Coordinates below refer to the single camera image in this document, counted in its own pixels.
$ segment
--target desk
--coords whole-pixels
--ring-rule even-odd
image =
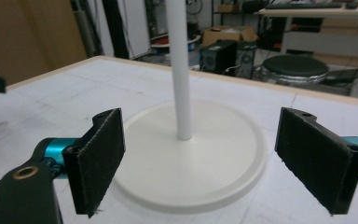
[[[40,140],[82,136],[99,112],[121,107],[127,120],[173,101],[171,74],[169,67],[97,57],[8,87],[0,94],[0,178],[28,160]],[[64,223],[358,223],[358,187],[349,214],[330,217],[273,151],[282,106],[314,114],[338,135],[358,135],[358,99],[194,71],[190,83],[192,100],[232,106],[260,126],[269,154],[258,184],[227,207],[174,215],[133,203],[114,182],[102,211],[88,220],[75,215],[68,181],[56,179]]]
[[[336,55],[358,57],[358,37],[349,35],[322,35],[289,32],[293,17],[302,18],[358,18],[358,8],[322,8],[322,9],[273,9],[258,11],[267,17],[286,17],[281,53],[287,49],[300,49],[316,52],[326,52]],[[358,97],[358,80],[353,83],[351,96]]]

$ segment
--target tabletop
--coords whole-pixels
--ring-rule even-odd
[[[259,14],[270,17],[358,18],[358,8],[261,9]]]
[[[68,181],[54,180],[64,223],[358,223],[358,187],[347,215],[330,216],[274,152],[281,107],[307,111],[332,132],[358,135],[358,99],[191,72],[191,100],[240,110],[257,123],[268,146],[260,181],[236,202],[205,213],[169,214],[143,207],[115,187],[99,214],[77,216]],[[96,57],[9,86],[0,94],[0,178],[27,161],[47,137],[80,137],[92,116],[120,107],[123,120],[173,101],[170,67]]]

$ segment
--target white vertical rod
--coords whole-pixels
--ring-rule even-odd
[[[190,113],[186,1],[166,0],[176,123],[180,140],[193,136]]]

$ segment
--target white disc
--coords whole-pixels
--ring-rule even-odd
[[[193,137],[177,138],[174,105],[158,105],[125,122],[126,153],[115,181],[152,209],[198,213],[233,203],[261,176],[266,143],[246,115],[218,103],[192,104]]]

